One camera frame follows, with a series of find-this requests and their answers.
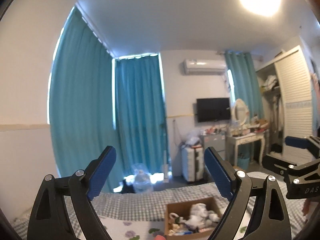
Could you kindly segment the black wall television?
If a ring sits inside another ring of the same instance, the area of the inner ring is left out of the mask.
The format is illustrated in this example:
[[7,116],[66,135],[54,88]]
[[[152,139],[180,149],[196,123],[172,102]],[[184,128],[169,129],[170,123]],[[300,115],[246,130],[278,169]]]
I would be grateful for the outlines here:
[[229,98],[205,98],[196,100],[198,122],[231,120]]

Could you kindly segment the grey mini fridge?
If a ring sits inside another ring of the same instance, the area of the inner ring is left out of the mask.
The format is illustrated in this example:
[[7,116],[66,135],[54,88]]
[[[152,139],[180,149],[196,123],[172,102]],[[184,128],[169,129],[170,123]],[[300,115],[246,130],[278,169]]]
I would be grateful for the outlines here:
[[213,147],[220,155],[225,158],[226,136],[225,133],[201,135],[200,140],[204,149]]

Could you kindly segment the wet wipes pack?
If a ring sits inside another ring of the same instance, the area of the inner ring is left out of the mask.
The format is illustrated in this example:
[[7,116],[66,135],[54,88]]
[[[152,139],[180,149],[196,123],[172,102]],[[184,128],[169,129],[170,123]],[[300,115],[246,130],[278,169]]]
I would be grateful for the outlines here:
[[188,229],[178,229],[178,230],[174,230],[171,235],[172,236],[183,236],[183,235],[193,235],[199,233],[198,230],[188,230]]

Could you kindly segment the grey checkered bedsheet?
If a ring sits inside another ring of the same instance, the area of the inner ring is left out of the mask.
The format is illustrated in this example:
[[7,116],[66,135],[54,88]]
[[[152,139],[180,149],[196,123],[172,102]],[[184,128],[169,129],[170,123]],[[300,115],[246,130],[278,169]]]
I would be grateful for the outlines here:
[[[278,181],[278,184],[285,198],[286,185],[283,181]],[[228,200],[220,195],[214,182],[142,194],[101,193],[94,198],[93,207],[99,216],[128,221],[160,222],[164,221],[167,204],[207,197],[214,197],[217,207],[223,213],[228,205]],[[82,232],[70,197],[65,197],[65,201],[75,235],[80,237]],[[295,237],[305,223],[305,217],[302,213],[304,199],[288,200],[285,198],[285,202],[291,224],[291,235]],[[23,215],[15,218],[11,223],[22,239],[27,238],[31,209],[25,211]]]

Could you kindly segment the white floral quilt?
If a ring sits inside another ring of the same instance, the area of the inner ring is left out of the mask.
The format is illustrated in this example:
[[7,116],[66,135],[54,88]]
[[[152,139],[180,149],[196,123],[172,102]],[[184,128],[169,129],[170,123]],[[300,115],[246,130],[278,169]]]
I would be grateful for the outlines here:
[[[155,239],[157,235],[165,236],[164,221],[126,221],[107,218],[104,216],[99,216],[99,218],[112,239]],[[246,231],[246,226],[249,223],[249,219],[250,215],[246,212],[234,239],[240,239],[244,237],[244,233]],[[174,236],[171,239],[208,239],[212,232],[207,231],[204,233],[209,233],[209,235],[205,235],[202,237],[200,237],[199,235],[196,236],[195,234],[182,235]]]

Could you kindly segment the brown cardboard box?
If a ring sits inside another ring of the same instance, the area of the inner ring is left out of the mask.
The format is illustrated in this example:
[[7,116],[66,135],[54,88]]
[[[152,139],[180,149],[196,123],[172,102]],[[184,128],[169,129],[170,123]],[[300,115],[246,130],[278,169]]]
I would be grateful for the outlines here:
[[[190,201],[186,201],[186,202],[168,204],[165,209],[165,237],[166,237],[166,239],[171,239],[172,237],[174,237],[171,235],[171,233],[174,230],[175,231],[178,229],[191,230],[191,229],[187,228],[187,226],[184,224],[184,222],[189,219],[191,206],[194,204],[197,204],[197,203],[206,204],[207,210],[215,211],[218,214],[218,216],[220,217],[220,219],[222,218],[224,208],[221,208],[218,206],[218,202],[214,197],[207,197],[207,198],[202,198],[202,199],[190,200]],[[174,212],[180,216],[180,223],[179,224],[169,224],[169,213],[171,213],[171,212]],[[209,233],[204,233],[204,232],[211,231],[213,233],[213,231],[216,229],[216,227],[217,227],[217,225],[209,227],[209,228],[200,229],[200,230],[198,230],[199,233],[196,233],[195,235],[196,236],[199,235],[200,237],[205,236],[205,235],[209,235]]]

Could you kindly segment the large teal curtain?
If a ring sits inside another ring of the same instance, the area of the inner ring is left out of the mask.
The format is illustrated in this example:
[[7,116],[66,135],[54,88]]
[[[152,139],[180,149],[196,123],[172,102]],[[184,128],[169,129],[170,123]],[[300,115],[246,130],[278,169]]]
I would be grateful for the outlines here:
[[169,153],[159,56],[115,60],[73,8],[54,52],[49,119],[63,177],[109,145],[117,160],[104,191],[131,175],[135,164],[161,172]]

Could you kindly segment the white folded sock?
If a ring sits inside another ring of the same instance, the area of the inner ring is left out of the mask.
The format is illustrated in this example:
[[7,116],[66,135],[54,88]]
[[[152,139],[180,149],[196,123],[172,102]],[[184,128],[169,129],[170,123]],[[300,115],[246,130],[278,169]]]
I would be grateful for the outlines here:
[[174,212],[169,213],[169,224],[179,224],[180,216]]

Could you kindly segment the white dressing table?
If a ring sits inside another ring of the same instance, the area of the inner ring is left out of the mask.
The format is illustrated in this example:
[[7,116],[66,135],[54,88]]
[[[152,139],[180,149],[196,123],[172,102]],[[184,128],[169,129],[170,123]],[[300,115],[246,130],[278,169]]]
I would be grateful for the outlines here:
[[247,135],[242,136],[232,136],[232,132],[230,129],[227,129],[226,132],[226,157],[227,160],[231,162],[234,166],[238,165],[239,159],[239,146],[240,145],[247,145],[254,143],[256,141],[260,141],[260,152],[259,152],[259,159],[258,163],[261,166],[262,160],[264,156],[264,149],[266,144],[265,139],[265,132],[268,129],[262,129],[255,132],[248,133]]

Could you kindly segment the white slatted wardrobe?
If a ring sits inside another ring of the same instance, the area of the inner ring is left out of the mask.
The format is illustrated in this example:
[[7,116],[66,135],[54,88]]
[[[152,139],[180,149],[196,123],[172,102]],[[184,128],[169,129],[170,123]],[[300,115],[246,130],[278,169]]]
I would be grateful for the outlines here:
[[300,46],[256,70],[265,118],[269,122],[269,153],[298,165],[312,160],[307,150],[285,144],[286,137],[313,134],[311,77]]

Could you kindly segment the white suitcase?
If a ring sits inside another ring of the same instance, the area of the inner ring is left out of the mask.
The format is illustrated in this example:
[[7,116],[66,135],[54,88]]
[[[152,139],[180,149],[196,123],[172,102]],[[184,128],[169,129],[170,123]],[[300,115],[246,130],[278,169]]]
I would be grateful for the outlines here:
[[202,147],[187,147],[181,149],[182,174],[188,182],[195,182],[203,179],[204,154]]

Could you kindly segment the small teal curtain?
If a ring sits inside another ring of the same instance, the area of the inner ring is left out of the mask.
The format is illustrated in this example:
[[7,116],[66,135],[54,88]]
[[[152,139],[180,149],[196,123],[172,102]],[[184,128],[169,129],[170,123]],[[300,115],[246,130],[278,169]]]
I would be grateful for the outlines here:
[[245,102],[250,118],[255,115],[259,119],[264,118],[260,87],[251,54],[227,50],[225,61],[233,77],[235,98]]

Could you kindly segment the white air conditioner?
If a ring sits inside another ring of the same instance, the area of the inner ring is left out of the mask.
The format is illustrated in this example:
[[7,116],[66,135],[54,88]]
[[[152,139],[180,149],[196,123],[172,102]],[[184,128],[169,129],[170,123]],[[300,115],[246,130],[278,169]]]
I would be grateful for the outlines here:
[[189,60],[183,61],[186,75],[222,75],[227,66],[223,60]]

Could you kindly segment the clear water jug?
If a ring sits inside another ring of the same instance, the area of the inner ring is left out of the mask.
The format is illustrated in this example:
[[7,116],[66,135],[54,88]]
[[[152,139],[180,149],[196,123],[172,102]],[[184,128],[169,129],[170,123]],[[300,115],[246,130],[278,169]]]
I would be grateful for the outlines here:
[[153,192],[153,184],[150,178],[148,168],[141,163],[133,164],[132,170],[134,172],[133,188],[135,193],[150,193]]

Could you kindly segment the oval white vanity mirror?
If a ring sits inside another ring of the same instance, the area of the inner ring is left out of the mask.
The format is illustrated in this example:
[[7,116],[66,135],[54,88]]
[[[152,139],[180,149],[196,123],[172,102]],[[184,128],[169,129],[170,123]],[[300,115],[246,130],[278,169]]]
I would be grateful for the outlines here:
[[232,122],[242,126],[249,120],[249,109],[242,99],[236,99],[232,111]]

